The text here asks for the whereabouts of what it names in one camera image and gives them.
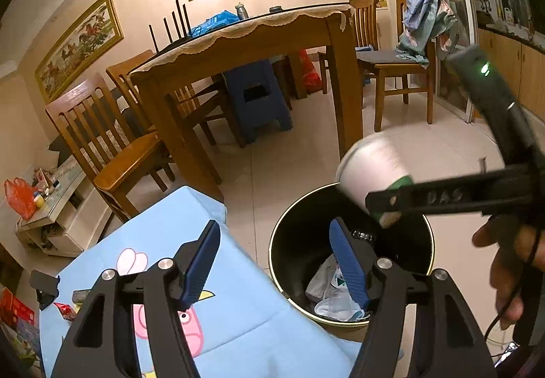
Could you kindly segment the right hand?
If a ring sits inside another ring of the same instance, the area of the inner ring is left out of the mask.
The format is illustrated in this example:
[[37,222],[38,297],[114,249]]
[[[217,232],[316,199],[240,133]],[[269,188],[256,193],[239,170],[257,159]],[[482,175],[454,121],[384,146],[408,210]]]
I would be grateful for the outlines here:
[[489,283],[496,290],[496,311],[502,314],[500,326],[506,330],[516,323],[523,314],[524,304],[517,293],[509,307],[502,308],[515,289],[523,270],[523,264],[531,254],[536,236],[540,242],[532,265],[544,271],[544,232],[531,226],[520,224],[514,215],[493,215],[472,237],[477,248],[498,244],[499,248],[490,268]]

